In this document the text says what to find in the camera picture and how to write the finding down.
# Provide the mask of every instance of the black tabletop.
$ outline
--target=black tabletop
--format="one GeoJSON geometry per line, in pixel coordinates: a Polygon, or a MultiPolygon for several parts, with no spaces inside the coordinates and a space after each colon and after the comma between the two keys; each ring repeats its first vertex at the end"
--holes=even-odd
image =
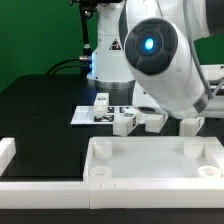
{"type": "MultiPolygon", "coordinates": [[[[0,93],[0,136],[14,137],[16,155],[0,181],[82,180],[88,141],[112,136],[112,126],[70,125],[77,105],[93,105],[97,92],[110,105],[131,105],[133,89],[88,86],[79,76],[24,76],[0,93]]],[[[160,134],[139,125],[130,136],[178,136],[170,118],[160,134]]],[[[224,120],[206,119],[201,136],[224,143],[224,120]]],[[[223,223],[222,209],[0,210],[0,223],[223,223]]]]}

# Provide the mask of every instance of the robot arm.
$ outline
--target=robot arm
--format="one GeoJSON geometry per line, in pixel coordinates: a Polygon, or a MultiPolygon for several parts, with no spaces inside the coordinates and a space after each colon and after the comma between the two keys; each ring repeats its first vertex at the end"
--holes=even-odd
{"type": "Polygon", "coordinates": [[[223,32],[224,19],[212,18],[214,8],[223,6],[221,0],[128,0],[123,9],[120,37],[129,68],[140,86],[175,118],[197,116],[212,98],[192,59],[189,38],[223,32]]]}

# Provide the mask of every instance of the label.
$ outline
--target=label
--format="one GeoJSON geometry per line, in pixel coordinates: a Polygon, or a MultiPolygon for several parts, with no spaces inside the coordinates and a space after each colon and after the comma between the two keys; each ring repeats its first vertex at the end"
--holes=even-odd
{"type": "Polygon", "coordinates": [[[121,47],[117,41],[117,39],[114,40],[114,42],[112,43],[112,45],[110,46],[109,50],[121,50],[121,47]]]}

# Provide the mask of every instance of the small white block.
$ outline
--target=small white block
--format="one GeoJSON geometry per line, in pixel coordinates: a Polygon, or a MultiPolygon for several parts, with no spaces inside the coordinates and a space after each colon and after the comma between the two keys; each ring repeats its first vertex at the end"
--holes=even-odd
{"type": "Polygon", "coordinates": [[[134,108],[129,108],[113,122],[113,134],[127,136],[132,132],[141,119],[142,113],[134,108]]]}
{"type": "Polygon", "coordinates": [[[0,141],[0,176],[16,154],[15,141],[13,138],[3,138],[0,141]]]}
{"type": "Polygon", "coordinates": [[[96,118],[102,118],[107,115],[109,106],[109,93],[97,93],[94,102],[94,116],[96,118]]]}
{"type": "Polygon", "coordinates": [[[199,159],[203,156],[204,143],[200,140],[191,139],[184,142],[184,155],[188,158],[199,159]]]}
{"type": "Polygon", "coordinates": [[[204,117],[183,119],[180,122],[179,136],[196,136],[204,122],[204,117]]]}
{"type": "Polygon", "coordinates": [[[168,119],[168,115],[150,114],[145,121],[145,131],[159,133],[168,119]]]}
{"type": "Polygon", "coordinates": [[[93,144],[94,156],[98,159],[110,159],[113,155],[113,145],[109,140],[95,141],[93,144]]]}

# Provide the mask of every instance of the white plastic tray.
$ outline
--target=white plastic tray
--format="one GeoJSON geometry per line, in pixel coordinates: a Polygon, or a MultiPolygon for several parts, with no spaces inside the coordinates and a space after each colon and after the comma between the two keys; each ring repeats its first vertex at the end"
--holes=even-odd
{"type": "Polygon", "coordinates": [[[91,208],[224,207],[224,180],[199,178],[201,166],[224,171],[224,149],[216,138],[94,137],[89,142],[84,181],[90,186],[91,208]],[[204,143],[199,159],[184,155],[189,139],[204,143]],[[113,155],[95,158],[94,150],[109,141],[113,155]],[[90,175],[96,167],[111,175],[90,175]]]}

